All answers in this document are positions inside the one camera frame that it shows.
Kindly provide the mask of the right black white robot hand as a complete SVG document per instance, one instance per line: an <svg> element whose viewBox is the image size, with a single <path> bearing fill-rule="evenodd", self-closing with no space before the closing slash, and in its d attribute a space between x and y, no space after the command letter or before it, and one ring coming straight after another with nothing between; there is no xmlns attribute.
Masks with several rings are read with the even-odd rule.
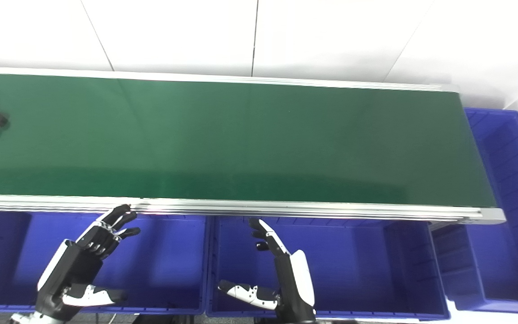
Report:
<svg viewBox="0 0 518 324"><path fill-rule="evenodd" d="M315 295L306 254L302 250L290 253L275 230L259 218L249 220L259 252L274 255L275 271L279 281L277 291L257 285L220 280L217 289L226 295L252 306L274 311L284 324L314 324Z"/></svg>

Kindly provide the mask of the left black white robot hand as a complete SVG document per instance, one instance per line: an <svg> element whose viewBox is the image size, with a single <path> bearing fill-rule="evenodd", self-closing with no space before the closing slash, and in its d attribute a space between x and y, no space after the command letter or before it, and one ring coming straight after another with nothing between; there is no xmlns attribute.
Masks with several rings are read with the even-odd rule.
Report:
<svg viewBox="0 0 518 324"><path fill-rule="evenodd" d="M124 226L137 213L128 204L99 216L76 240L65 239L37 283L35 311L30 320L37 324L65 324L82 308L110 306L127 299L127 293L94 285L103 261L125 238L140 228Z"/></svg>

